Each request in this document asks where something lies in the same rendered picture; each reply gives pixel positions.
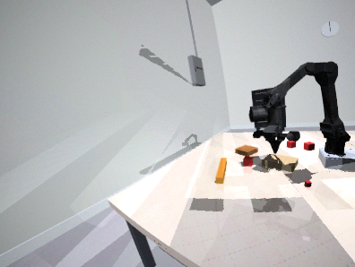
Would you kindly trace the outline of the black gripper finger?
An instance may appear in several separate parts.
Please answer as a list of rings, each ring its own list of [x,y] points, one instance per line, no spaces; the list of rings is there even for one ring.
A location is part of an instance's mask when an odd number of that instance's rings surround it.
[[[283,140],[275,140],[275,154],[277,153],[277,151],[280,148],[281,143],[285,140],[285,138]]]
[[[275,140],[276,138],[274,139],[265,139],[266,141],[268,141],[270,144],[271,144],[271,147],[273,148],[273,153],[275,154]]]

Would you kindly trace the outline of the orange rectangular bar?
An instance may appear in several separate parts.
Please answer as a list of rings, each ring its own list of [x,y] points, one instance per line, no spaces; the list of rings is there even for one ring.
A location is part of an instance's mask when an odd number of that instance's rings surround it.
[[[215,177],[216,184],[224,184],[225,172],[227,167],[227,159],[221,158],[217,176]]]

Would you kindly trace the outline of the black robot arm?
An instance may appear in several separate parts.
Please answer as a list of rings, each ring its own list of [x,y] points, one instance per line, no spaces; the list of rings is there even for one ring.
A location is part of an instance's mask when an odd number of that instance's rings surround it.
[[[268,120],[280,120],[281,108],[286,108],[280,102],[287,92],[297,84],[304,76],[312,75],[320,85],[325,119],[320,125],[320,131],[326,139],[325,151],[333,155],[346,155],[344,153],[345,143],[350,140],[350,136],[345,131],[342,120],[339,118],[335,81],[338,76],[338,64],[331,62],[304,63],[292,73],[284,82],[273,87],[264,94],[264,100],[260,106],[252,106],[249,110],[249,120],[251,123]],[[278,103],[277,105],[275,105]],[[270,107],[270,108],[268,108]],[[282,135],[280,123],[268,125],[264,130],[264,139],[274,139]]]

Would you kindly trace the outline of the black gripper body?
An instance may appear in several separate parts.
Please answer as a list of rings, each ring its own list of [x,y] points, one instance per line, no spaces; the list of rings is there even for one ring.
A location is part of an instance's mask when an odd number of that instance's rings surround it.
[[[270,123],[268,123],[270,122]],[[280,127],[282,129],[282,119],[280,120],[268,120],[267,125],[275,125],[275,123],[280,123]],[[261,136],[264,136],[263,130],[257,130],[253,133],[254,139],[260,139]],[[288,133],[283,133],[281,136],[277,136],[277,140],[283,140],[287,137],[288,141],[290,142],[298,142],[300,139],[300,132],[299,131],[289,131]]]

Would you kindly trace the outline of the orange square block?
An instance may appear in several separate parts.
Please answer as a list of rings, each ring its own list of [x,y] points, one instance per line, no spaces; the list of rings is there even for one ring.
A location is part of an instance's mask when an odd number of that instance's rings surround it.
[[[258,148],[254,147],[254,146],[250,146],[250,145],[243,145],[240,147],[237,147],[235,149],[235,153],[245,156],[245,157],[249,157],[255,153],[258,153]]]

